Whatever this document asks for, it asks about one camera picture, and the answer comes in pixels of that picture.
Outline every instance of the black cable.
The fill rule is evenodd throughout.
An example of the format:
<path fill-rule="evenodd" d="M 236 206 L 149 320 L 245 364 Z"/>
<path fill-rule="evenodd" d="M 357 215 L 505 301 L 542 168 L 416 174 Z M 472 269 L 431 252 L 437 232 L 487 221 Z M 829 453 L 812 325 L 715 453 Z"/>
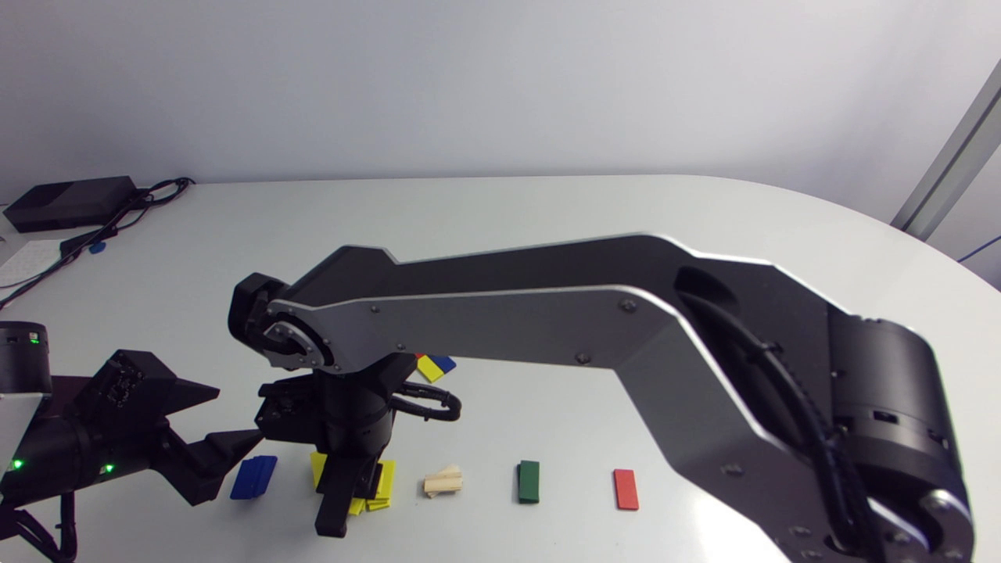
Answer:
<path fill-rule="evenodd" d="M 800 381 L 782 362 L 780 348 L 759 340 L 739 319 L 716 304 L 680 294 L 693 312 L 719 328 L 765 373 L 805 439 L 805 454 L 813 463 L 828 520 L 841 547 L 884 563 L 885 553 L 875 518 L 854 466 L 848 461 L 841 435 L 833 432 Z"/>
<path fill-rule="evenodd" d="M 433 399 L 435 401 L 440 401 L 441 406 L 444 407 L 444 409 L 431 409 L 429 407 L 417 405 L 416 403 L 411 403 L 405 399 L 400 399 L 399 397 L 389 397 L 390 409 L 395 409 L 401 413 L 406 413 L 407 415 L 421 417 L 425 421 L 427 419 L 434 419 L 436 421 L 457 421 L 458 415 L 462 409 L 462 402 L 458 400 L 458 397 L 455 397 L 447 391 L 431 387 L 429 385 L 403 382 L 395 393 L 405 395 L 407 397 L 415 397 L 417 399 Z"/>
<path fill-rule="evenodd" d="M 163 180 L 146 189 L 137 189 L 135 197 L 133 197 L 128 203 L 123 205 L 122 208 L 117 213 L 115 213 L 115 215 L 108 222 L 106 222 L 103 226 L 101 226 L 97 230 L 94 230 L 92 236 L 87 237 L 83 242 L 78 244 L 72 250 L 65 252 L 62 255 L 62 257 L 56 260 L 55 263 L 50 265 L 44 271 L 36 273 L 35 275 L 32 275 L 31 277 L 28 277 L 26 279 L 22 279 L 16 284 L 0 287 L 0 289 L 18 288 L 11 295 L 0 300 L 0 310 L 3 310 L 5 307 L 10 305 L 11 302 L 31 291 L 32 288 L 42 283 L 42 280 L 44 280 L 46 277 L 52 275 L 62 267 L 71 263 L 80 255 L 80 252 L 82 252 L 83 249 L 86 248 L 87 246 L 99 242 L 100 240 L 110 236 L 111 233 L 116 233 L 118 230 L 121 230 L 122 228 L 128 228 L 134 225 L 135 223 L 139 222 L 140 219 L 142 219 L 142 217 L 146 214 L 146 212 L 149 209 L 159 205 L 165 205 L 173 201 L 174 199 L 179 197 L 188 188 L 189 185 L 193 183 L 197 182 L 195 182 L 193 179 L 187 176 L 181 176 L 178 178 Z M 154 196 L 155 191 L 163 189 L 164 187 L 167 187 L 169 185 L 176 186 L 176 189 L 174 189 L 174 191 L 171 192 L 169 195 L 165 195 L 160 198 L 156 198 Z M 121 227 L 117 226 L 118 221 L 122 220 L 122 218 L 126 214 L 128 214 L 131 211 L 140 209 L 141 212 L 135 219 L 133 219 L 132 221 L 128 222 L 127 224 Z"/>
<path fill-rule="evenodd" d="M 61 546 L 35 517 L 26 510 L 14 511 L 17 534 L 52 563 L 73 563 L 76 560 L 76 501 L 72 492 L 59 498 L 59 528 Z"/>
<path fill-rule="evenodd" d="M 973 251 L 972 251 L 972 252 L 970 252 L 969 254 L 966 254 L 965 256 L 963 256 L 963 257 L 959 258 L 959 259 L 958 259 L 958 260 L 956 260 L 956 261 L 959 261 L 959 262 L 961 262 L 961 261 L 965 260 L 966 258 L 970 258 L 970 257 L 973 257 L 973 255 L 974 255 L 974 254 L 976 254 L 976 253 L 977 253 L 977 252 L 979 252 L 980 250 L 983 250 L 983 249 L 984 249 L 984 248 L 986 248 L 987 246 L 990 246 L 991 244 L 993 244 L 993 243 L 997 242 L 998 240 L 1001 240 L 1001 235 L 998 235 L 998 236 L 995 236 L 994 238 L 991 238 L 991 239 L 990 239 L 990 240 L 988 240 L 987 242 L 984 242 L 983 244 L 981 244 L 981 245 L 977 246 L 977 248 L 976 248 L 975 250 L 973 250 Z"/>

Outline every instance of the robotic arm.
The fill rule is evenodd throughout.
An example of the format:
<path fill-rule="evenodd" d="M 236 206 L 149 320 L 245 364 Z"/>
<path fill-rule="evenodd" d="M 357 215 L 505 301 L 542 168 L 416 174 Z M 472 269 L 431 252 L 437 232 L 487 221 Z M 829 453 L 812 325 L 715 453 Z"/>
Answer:
<path fill-rule="evenodd" d="M 931 349 L 767 263 L 649 235 L 409 263 L 345 246 L 291 286 L 247 277 L 229 329 L 274 367 L 313 370 L 264 386 L 256 421 L 330 455 L 323 535 L 377 482 L 395 411 L 457 418 L 457 400 L 403 381 L 421 352 L 614 370 L 671 466 L 791 561 L 970 560 Z"/>

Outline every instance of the black box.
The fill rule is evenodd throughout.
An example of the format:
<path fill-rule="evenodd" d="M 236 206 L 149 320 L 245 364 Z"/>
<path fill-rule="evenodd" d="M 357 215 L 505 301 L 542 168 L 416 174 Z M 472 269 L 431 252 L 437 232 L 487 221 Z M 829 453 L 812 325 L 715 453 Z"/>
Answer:
<path fill-rule="evenodd" d="M 135 193 L 128 176 L 36 185 L 3 214 L 18 232 L 104 224 Z"/>

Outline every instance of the blue cable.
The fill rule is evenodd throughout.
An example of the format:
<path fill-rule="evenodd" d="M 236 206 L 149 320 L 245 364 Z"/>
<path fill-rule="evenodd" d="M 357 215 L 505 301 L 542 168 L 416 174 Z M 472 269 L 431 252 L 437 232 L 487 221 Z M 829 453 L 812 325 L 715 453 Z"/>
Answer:
<path fill-rule="evenodd" d="M 968 258 L 968 257 L 972 256 L 973 254 L 976 254 L 976 253 L 977 253 L 977 252 L 979 252 L 980 250 L 983 250 L 983 249 L 984 249 L 984 248 L 986 248 L 987 246 L 990 246 L 991 244 L 993 244 L 993 243 L 997 242 L 998 240 L 1001 240 L 1001 235 L 998 235 L 998 236 L 995 236 L 994 238 L 991 238 L 991 239 L 990 239 L 989 241 L 987 241 L 987 242 L 984 242 L 983 244 L 981 244 L 980 246 L 978 246 L 976 250 L 973 250 L 973 251 L 972 251 L 972 252 L 970 252 L 969 254 L 966 254 L 965 256 L 963 256 L 963 257 L 959 258 L 959 259 L 958 259 L 958 260 L 956 260 L 956 261 L 960 261 L 960 262 L 961 262 L 961 261 L 965 260 L 966 258 Z"/>

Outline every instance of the blue block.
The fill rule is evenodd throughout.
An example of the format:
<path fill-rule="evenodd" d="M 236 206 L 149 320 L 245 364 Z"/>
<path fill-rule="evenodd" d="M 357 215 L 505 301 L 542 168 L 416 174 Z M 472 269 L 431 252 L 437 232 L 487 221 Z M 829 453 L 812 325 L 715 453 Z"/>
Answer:
<path fill-rule="evenodd" d="M 441 368 L 441 371 L 446 374 L 455 368 L 455 362 L 447 356 L 431 356 L 428 354 L 427 357 L 431 359 L 431 362 L 433 362 L 435 366 Z"/>
<path fill-rule="evenodd" d="M 271 474 L 274 473 L 274 466 L 277 463 L 278 458 L 274 456 L 256 456 L 243 460 L 229 498 L 246 500 L 263 495 L 264 491 L 267 491 L 267 484 L 271 481 Z"/>

